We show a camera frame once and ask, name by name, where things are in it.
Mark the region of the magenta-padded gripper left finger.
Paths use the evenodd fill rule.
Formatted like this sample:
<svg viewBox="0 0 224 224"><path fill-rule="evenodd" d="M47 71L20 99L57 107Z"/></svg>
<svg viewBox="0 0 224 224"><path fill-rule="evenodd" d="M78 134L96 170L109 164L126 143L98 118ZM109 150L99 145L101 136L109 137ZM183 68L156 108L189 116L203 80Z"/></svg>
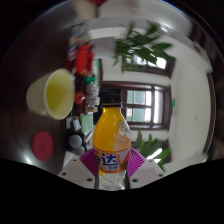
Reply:
<svg viewBox="0 0 224 224"><path fill-rule="evenodd" d="M58 176L78 186L97 189L99 172L98 163L94 157L94 149L88 150L80 158L71 152L66 152L63 168Z"/></svg>

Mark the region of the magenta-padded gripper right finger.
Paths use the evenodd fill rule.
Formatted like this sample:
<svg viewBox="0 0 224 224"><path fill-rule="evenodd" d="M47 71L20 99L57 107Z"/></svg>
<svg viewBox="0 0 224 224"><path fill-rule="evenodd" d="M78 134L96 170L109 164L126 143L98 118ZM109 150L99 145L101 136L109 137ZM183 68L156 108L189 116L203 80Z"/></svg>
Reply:
<svg viewBox="0 0 224 224"><path fill-rule="evenodd" d="M153 159L145 159L137 150L130 151L126 169L126 188L136 189L148 185L165 176Z"/></svg>

